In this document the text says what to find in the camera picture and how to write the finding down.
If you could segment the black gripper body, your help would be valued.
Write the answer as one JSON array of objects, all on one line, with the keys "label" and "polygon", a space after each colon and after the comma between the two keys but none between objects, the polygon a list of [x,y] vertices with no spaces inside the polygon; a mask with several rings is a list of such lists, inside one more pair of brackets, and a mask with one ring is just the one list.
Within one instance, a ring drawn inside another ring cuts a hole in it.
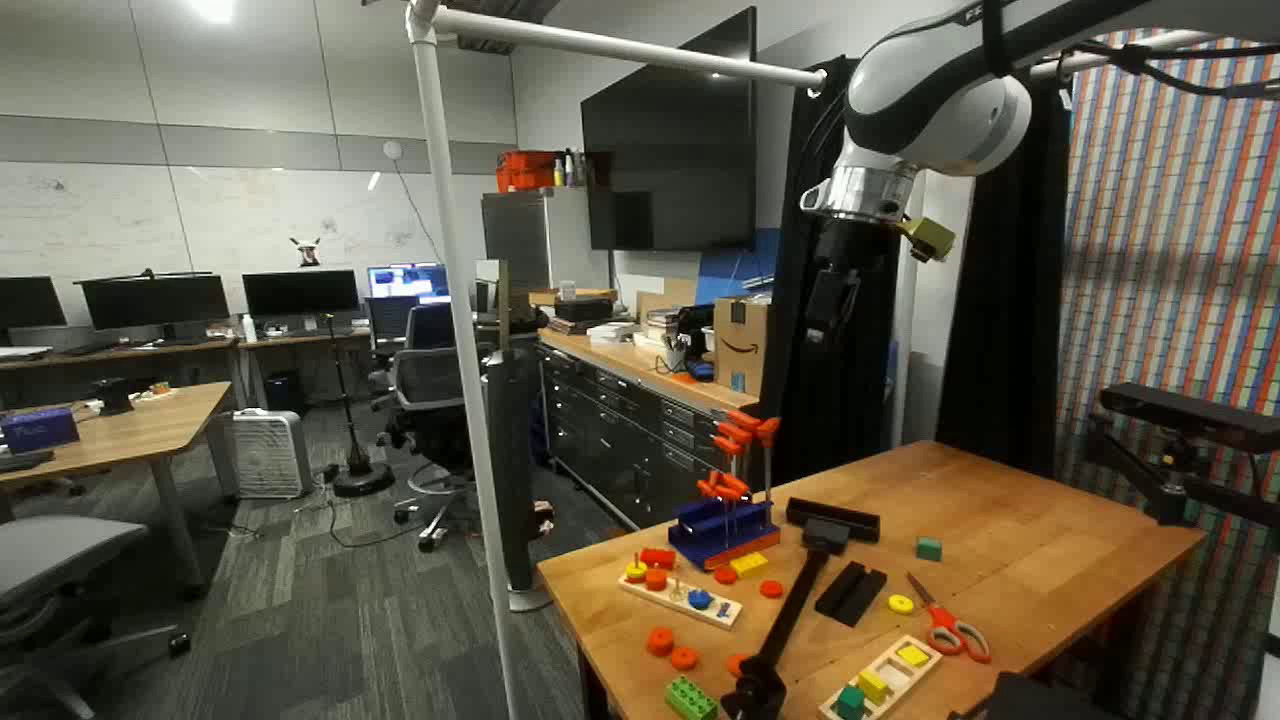
[{"label": "black gripper body", "polygon": [[836,347],[863,304],[874,299],[891,237],[863,218],[826,218],[817,237],[810,292],[804,309],[804,341]]}]

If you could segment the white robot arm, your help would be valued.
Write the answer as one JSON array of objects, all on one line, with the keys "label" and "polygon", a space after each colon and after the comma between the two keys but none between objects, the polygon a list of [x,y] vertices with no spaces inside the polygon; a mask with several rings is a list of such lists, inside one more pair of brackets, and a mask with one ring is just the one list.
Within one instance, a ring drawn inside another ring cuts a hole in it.
[{"label": "white robot arm", "polygon": [[1023,69],[1039,56],[1082,51],[1146,75],[1160,75],[1157,58],[1182,58],[1177,42],[1098,42],[1119,26],[1245,36],[1245,56],[1280,38],[1274,21],[1245,24],[1245,0],[938,0],[880,36],[846,75],[817,78],[836,105],[839,148],[796,209],[901,231],[919,173],[984,175],[1018,148],[1033,127]]}]

